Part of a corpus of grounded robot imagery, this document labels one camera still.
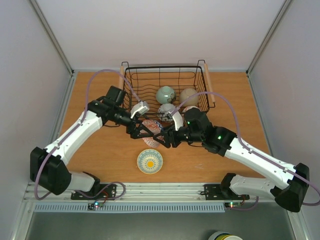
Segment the red patterned bowl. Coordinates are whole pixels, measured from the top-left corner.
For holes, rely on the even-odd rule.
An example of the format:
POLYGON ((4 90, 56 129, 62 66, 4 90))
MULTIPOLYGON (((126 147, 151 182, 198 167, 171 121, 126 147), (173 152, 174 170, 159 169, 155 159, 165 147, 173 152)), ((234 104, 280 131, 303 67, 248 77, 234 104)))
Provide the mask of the red patterned bowl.
MULTIPOLYGON (((154 119, 145 119, 142 121, 142 124, 155 135, 163 130, 163 126, 154 119)), ((152 137, 143 137, 142 139, 151 148, 158 148, 160 146, 160 143, 152 137)))

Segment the white bowl yellow suns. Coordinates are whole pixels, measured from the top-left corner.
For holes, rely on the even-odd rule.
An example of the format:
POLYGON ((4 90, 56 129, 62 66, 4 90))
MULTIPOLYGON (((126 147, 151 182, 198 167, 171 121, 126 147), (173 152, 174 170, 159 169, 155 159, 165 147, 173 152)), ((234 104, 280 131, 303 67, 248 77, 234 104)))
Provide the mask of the white bowl yellow suns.
POLYGON ((163 166, 163 157, 155 149, 145 149, 137 157, 138 169, 147 175, 153 175, 159 172, 163 166))

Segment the white bowl dark diamond pattern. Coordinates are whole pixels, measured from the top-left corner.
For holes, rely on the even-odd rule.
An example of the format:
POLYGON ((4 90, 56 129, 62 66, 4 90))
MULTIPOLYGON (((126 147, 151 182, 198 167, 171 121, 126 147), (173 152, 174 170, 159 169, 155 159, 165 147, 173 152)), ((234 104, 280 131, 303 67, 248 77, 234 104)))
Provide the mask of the white bowl dark diamond pattern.
POLYGON ((158 110, 158 119, 161 122, 171 122, 173 119, 168 115, 168 112, 173 111, 175 106, 171 103, 164 103, 162 104, 158 110))

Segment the white bowl orange pattern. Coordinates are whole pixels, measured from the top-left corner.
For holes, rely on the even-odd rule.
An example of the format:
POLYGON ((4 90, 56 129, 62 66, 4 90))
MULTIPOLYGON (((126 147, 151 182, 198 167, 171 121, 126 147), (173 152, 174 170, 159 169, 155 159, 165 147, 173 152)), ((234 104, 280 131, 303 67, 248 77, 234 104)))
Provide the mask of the white bowl orange pattern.
POLYGON ((198 109, 199 110, 199 108, 197 107, 197 106, 195 106, 195 105, 189 105, 189 106, 187 106, 187 107, 185 107, 183 110, 182 110, 182 112, 183 113, 186 113, 188 110, 190 110, 190 109, 198 109))

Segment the mint green bowl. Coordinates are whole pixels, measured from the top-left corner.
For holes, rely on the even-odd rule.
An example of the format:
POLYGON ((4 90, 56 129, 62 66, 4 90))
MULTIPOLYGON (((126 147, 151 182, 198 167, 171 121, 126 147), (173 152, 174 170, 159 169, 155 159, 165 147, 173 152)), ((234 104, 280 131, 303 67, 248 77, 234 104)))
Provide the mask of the mint green bowl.
POLYGON ((172 87, 165 85, 158 89, 155 98, 160 104, 171 104, 176 100, 176 92, 172 87))

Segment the cream white bowl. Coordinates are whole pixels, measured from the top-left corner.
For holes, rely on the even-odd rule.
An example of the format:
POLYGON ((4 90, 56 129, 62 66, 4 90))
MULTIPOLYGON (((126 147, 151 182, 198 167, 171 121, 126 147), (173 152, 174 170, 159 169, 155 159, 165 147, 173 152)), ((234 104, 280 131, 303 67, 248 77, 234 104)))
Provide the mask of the cream white bowl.
POLYGON ((183 107, 188 107, 188 106, 197 106, 199 102, 199 96, 194 96, 197 91, 193 88, 185 88, 180 94, 179 94, 179 102, 183 103, 186 101, 182 106, 183 107))

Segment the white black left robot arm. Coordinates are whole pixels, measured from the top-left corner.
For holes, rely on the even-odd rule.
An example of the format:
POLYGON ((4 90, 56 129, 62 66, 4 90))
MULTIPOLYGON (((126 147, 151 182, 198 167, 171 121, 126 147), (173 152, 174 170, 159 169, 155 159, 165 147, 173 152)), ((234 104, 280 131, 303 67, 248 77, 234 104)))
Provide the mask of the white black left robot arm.
POLYGON ((89 102, 76 122, 57 140, 45 148, 35 147, 30 153, 31 181, 54 195, 72 190, 96 199, 101 193, 99 179, 87 172, 71 172, 67 165, 81 145, 107 122, 125 126, 133 139, 140 138, 141 130, 152 136, 139 120, 149 111, 149 105, 140 101, 128 111, 121 107, 125 95, 125 91, 111 86, 105 96, 89 102))

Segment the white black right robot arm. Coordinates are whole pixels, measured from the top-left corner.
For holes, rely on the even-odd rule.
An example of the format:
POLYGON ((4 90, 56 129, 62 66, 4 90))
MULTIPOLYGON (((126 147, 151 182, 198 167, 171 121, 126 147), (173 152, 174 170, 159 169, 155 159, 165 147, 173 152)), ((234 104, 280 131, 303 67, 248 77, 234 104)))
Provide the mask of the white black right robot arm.
POLYGON ((310 169, 303 163, 293 165, 279 160, 242 140, 235 132, 214 126, 206 113, 197 108, 188 110, 165 127, 153 139, 166 148, 180 143, 201 143, 212 154, 237 161, 256 171, 263 178, 244 177, 228 173, 220 184, 225 198, 235 195, 252 195, 274 200, 280 207, 298 213, 305 199, 310 169))

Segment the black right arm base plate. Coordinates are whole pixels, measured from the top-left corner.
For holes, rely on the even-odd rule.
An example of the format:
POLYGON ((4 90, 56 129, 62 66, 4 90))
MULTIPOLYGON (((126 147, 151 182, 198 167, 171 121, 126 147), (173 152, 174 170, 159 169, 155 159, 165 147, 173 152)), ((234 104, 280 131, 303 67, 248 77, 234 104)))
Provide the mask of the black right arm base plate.
POLYGON ((227 190, 226 192, 223 192, 220 188, 220 184, 204 184, 203 185, 203 191, 200 192, 200 195, 205 196, 205 199, 207 201, 231 201, 231 200, 249 200, 249 195, 238 195, 232 192, 231 190, 227 190))

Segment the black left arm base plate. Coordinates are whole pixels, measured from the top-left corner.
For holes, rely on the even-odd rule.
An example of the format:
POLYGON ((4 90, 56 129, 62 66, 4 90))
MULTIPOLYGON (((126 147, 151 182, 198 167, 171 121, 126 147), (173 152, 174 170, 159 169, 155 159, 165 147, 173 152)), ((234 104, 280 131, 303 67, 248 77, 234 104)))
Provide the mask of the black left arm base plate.
POLYGON ((116 184, 100 184, 96 190, 84 192, 81 194, 78 191, 75 191, 71 194, 70 199, 74 201, 82 200, 98 200, 98 199, 112 199, 116 196, 117 185, 116 184))

